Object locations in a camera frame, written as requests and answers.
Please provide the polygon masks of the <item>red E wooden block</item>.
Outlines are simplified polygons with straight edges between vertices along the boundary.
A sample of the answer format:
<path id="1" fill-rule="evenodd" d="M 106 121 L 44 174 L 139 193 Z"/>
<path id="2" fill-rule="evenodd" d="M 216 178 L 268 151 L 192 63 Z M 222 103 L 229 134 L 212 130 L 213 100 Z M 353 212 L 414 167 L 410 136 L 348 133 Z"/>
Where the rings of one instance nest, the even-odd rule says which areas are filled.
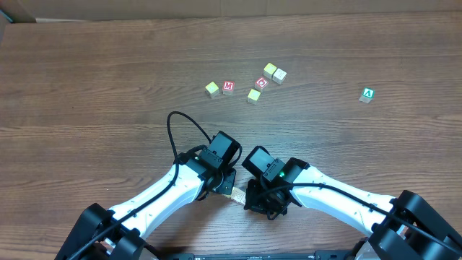
<path id="1" fill-rule="evenodd" d="M 245 198 L 246 194 L 243 190 L 239 189 L 239 188 L 236 188 L 236 187 L 233 187 L 232 188 L 232 193 L 230 195 L 230 198 L 231 200 L 239 203 L 239 204 L 242 204 L 242 205 L 245 205 L 246 203 L 246 198 Z"/>

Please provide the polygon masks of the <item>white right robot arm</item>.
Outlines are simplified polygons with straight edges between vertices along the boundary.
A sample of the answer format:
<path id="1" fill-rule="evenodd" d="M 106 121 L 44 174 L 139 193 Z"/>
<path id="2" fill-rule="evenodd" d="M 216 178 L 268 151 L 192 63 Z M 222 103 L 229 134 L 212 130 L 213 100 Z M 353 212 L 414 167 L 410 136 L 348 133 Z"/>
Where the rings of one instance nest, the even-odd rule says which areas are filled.
<path id="1" fill-rule="evenodd" d="M 420 195 L 374 194 L 320 172 L 308 162 L 282 162 L 257 146 L 242 166 L 253 175 L 245 208 L 269 220 L 290 204 L 322 211 L 367 236 L 356 259 L 460 259 L 461 235 Z"/>

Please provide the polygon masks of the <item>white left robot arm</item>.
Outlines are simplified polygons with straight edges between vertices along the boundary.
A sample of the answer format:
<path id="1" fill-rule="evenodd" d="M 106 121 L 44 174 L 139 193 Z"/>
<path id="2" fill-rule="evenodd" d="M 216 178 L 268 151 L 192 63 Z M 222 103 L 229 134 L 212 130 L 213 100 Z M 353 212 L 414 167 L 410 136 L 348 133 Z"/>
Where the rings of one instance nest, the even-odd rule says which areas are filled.
<path id="1" fill-rule="evenodd" d="M 147 237 L 172 213 L 209 192 L 229 195 L 241 145 L 220 131 L 212 142 L 180 153 L 158 182 L 122 204 L 97 203 L 79 216 L 57 259 L 155 259 Z"/>

